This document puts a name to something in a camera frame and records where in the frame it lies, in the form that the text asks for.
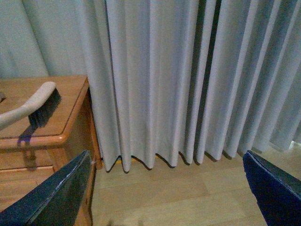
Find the black bristles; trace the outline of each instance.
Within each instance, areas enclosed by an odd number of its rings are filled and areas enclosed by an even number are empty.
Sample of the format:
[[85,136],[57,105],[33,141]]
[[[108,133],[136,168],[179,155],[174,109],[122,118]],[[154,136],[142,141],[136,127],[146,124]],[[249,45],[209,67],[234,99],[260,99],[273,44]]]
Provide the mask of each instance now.
[[28,116],[31,126],[34,129],[44,127],[60,102],[61,95],[55,89],[43,106]]

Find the white brush handle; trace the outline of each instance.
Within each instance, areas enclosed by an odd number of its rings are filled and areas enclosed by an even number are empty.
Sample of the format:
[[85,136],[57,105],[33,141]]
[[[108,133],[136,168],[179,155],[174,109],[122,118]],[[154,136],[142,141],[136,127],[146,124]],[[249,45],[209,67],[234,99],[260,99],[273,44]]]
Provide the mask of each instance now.
[[55,90],[55,87],[55,82],[45,82],[21,107],[0,114],[0,130],[30,115],[42,107]]

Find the curtain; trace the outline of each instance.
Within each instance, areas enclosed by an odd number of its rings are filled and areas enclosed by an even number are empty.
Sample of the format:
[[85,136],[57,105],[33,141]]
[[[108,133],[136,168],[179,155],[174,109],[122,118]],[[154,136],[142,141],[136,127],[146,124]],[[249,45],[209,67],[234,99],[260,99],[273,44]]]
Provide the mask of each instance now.
[[1,78],[87,74],[106,170],[301,141],[301,0],[0,0]]

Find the laminate floor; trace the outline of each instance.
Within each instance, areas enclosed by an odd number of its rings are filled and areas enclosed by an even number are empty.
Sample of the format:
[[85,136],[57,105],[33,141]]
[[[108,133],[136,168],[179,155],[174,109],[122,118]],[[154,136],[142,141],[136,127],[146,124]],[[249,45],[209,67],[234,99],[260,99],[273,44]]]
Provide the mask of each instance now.
[[[301,179],[301,147],[270,148],[261,156]],[[175,168],[156,158],[152,170],[134,161],[127,174],[121,164],[99,170],[92,215],[94,226],[266,226],[239,155],[206,156],[201,165],[179,157]]]

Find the wooden nightstand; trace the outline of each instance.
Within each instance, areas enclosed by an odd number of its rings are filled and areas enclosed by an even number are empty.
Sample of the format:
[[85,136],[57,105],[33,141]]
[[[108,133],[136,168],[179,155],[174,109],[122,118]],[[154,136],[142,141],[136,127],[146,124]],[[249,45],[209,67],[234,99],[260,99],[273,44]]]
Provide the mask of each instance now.
[[0,80],[0,90],[6,96],[0,113],[21,106],[46,81],[56,82],[62,97],[47,125],[33,131],[26,117],[0,131],[0,211],[88,149],[94,164],[75,225],[89,226],[95,168],[102,164],[87,76]]

